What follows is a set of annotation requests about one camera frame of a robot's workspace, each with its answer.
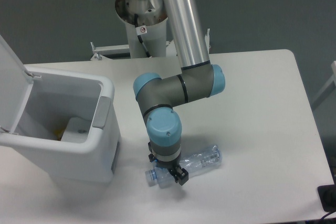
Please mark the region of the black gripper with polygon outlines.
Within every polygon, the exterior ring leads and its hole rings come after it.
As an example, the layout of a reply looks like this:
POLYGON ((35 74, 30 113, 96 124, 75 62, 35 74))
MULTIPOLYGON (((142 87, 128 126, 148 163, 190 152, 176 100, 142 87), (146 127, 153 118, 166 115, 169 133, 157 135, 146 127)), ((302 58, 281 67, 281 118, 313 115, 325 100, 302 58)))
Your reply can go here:
POLYGON ((151 163, 155 162, 156 167, 165 168, 165 169, 172 171, 172 176, 174 177, 175 182, 180 185, 184 185, 188 181, 189 179, 188 171, 185 168, 180 167, 181 156, 178 156, 172 161, 165 162, 155 157, 152 147, 151 147, 151 142, 148 142, 148 148, 150 151, 149 161, 151 163))

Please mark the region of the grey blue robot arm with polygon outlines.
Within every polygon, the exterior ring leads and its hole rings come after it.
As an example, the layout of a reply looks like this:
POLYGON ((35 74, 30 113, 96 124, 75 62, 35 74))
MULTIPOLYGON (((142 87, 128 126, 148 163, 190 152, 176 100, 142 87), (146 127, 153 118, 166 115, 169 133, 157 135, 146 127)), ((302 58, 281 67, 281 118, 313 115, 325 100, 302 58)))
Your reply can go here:
POLYGON ((171 24, 181 73, 168 78, 142 74, 134 81, 133 90, 150 139, 150 162, 167 169, 175 182, 183 185, 189 174, 180 166, 182 123, 174 107, 221 93, 225 88, 223 71, 210 62, 195 0, 116 0, 115 9, 132 27, 130 50, 140 46, 147 58, 154 57, 154 51, 145 34, 155 25, 171 24))

